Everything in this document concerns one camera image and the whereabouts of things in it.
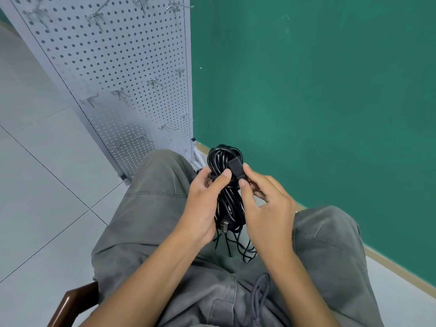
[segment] power cord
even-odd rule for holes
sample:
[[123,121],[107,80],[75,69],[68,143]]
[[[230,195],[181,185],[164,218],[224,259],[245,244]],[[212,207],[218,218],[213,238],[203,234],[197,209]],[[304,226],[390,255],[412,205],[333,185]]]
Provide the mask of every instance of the power cord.
[[[243,171],[243,155],[237,148],[219,145],[209,151],[208,166],[211,170],[209,178],[212,181],[226,169],[232,171],[232,178],[228,185],[218,195],[218,204],[215,211],[215,225],[217,228],[217,236],[213,240],[216,242],[215,249],[218,247],[218,241],[224,234],[228,255],[232,257],[229,242],[236,243],[238,252],[243,256],[245,263],[250,262],[257,256],[256,249],[251,245],[251,241],[247,246],[244,246],[240,241],[241,231],[245,225],[244,204],[239,194],[239,179],[248,180]],[[227,233],[231,232],[235,240],[228,238]]]

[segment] wooden chair armrest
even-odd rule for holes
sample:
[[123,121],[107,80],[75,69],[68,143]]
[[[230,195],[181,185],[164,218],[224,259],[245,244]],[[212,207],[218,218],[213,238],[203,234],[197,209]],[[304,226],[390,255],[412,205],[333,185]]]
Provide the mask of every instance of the wooden chair armrest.
[[98,300],[98,282],[67,291],[47,327],[71,327],[77,316],[97,305]]

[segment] floor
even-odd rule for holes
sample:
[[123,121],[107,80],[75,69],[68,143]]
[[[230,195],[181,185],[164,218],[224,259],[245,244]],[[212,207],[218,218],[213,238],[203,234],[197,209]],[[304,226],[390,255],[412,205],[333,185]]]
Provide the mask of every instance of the floor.
[[[65,291],[92,281],[90,252],[126,186],[1,26],[0,96],[0,320],[45,326]],[[368,270],[386,326],[435,325],[434,298],[370,258]]]

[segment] leg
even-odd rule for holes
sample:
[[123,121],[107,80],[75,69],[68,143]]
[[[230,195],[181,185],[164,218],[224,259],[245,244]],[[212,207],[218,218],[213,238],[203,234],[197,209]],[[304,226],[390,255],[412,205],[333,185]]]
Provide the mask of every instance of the leg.
[[[341,324],[354,326],[357,321],[364,326],[383,326],[369,283],[360,230],[354,219],[333,206],[300,211],[295,216],[294,247]],[[236,278],[248,287],[263,272],[266,272],[265,265],[255,258]],[[286,321],[286,306],[275,285],[268,299],[274,303],[267,302],[268,308]]]
[[100,302],[126,280],[171,233],[196,174],[181,155],[145,155],[134,180],[91,256]]

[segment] hand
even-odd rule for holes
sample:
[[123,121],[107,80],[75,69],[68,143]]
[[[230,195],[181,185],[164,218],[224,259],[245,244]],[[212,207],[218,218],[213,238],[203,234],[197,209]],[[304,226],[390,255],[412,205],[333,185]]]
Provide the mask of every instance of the hand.
[[206,166],[192,181],[185,210],[175,229],[184,236],[188,235],[200,248],[214,237],[218,194],[232,178],[232,171],[225,169],[212,182],[208,178],[210,172],[209,166]]
[[[272,176],[256,173],[246,163],[243,168],[252,181],[249,184],[243,179],[239,180],[247,233],[266,263],[265,260],[281,255],[283,251],[292,252],[295,201]],[[253,195],[263,199],[266,204],[258,207]]]

